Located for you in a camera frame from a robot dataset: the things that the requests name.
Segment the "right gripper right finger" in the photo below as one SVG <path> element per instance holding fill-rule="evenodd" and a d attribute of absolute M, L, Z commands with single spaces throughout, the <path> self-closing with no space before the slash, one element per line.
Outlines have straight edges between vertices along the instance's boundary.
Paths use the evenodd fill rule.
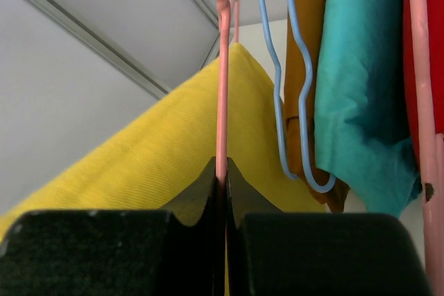
<path fill-rule="evenodd" d="M 285 213 L 228 161 L 231 295 L 431 295 L 408 231 L 386 214 Z"/>

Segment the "yellow trousers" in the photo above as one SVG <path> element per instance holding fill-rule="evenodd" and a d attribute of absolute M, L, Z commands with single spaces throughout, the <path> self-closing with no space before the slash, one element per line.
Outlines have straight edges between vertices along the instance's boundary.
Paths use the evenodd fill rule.
<path fill-rule="evenodd" d="M 230 49 L 229 160 L 245 180 L 285 213 L 322 207 L 283 174 L 273 116 L 272 83 L 240 44 Z M 215 162 L 214 61 L 149 111 L 1 217 L 1 242 L 32 210 L 159 209 Z M 218 292 L 229 291 L 227 198 L 216 186 Z"/>

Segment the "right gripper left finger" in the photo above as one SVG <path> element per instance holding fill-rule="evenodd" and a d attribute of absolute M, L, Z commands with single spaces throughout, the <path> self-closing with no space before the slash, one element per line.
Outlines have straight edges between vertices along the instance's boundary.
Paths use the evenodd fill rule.
<path fill-rule="evenodd" d="M 216 295 L 214 172 L 159 209 L 22 214 L 1 243 L 1 294 Z"/>

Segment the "pink hanger of yellow trousers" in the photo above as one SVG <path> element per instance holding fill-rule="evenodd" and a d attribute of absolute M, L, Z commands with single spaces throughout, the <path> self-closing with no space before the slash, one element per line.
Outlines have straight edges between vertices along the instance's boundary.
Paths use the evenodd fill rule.
<path fill-rule="evenodd" d="M 228 147 L 228 69 L 230 28 L 234 22 L 234 41 L 239 41 L 239 0 L 216 0 L 219 16 L 219 84 L 216 120 L 216 178 L 225 184 Z"/>

